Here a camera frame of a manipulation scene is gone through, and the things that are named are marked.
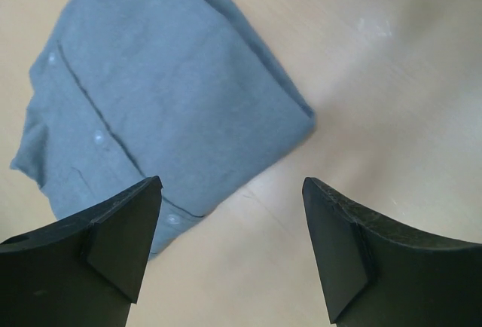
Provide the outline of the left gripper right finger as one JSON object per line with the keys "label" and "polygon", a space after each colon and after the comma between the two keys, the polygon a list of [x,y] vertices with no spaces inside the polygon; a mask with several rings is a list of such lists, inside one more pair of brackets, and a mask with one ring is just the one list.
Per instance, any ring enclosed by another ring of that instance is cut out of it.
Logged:
{"label": "left gripper right finger", "polygon": [[412,228],[313,177],[302,195],[332,324],[481,324],[480,244]]}

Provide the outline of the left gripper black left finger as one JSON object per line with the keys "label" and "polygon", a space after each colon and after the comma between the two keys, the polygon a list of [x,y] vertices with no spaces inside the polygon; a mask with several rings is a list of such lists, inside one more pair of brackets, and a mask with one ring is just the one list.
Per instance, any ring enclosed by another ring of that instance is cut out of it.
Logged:
{"label": "left gripper black left finger", "polygon": [[3,326],[124,326],[138,301],[160,213],[150,177],[1,244]]}

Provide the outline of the grey long sleeve shirt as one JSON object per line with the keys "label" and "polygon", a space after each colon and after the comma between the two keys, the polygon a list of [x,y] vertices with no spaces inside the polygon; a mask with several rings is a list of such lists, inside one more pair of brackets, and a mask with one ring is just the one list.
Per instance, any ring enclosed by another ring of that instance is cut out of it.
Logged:
{"label": "grey long sleeve shirt", "polygon": [[58,219],[158,176],[152,255],[316,123],[231,0],[70,0],[29,77],[11,168]]}

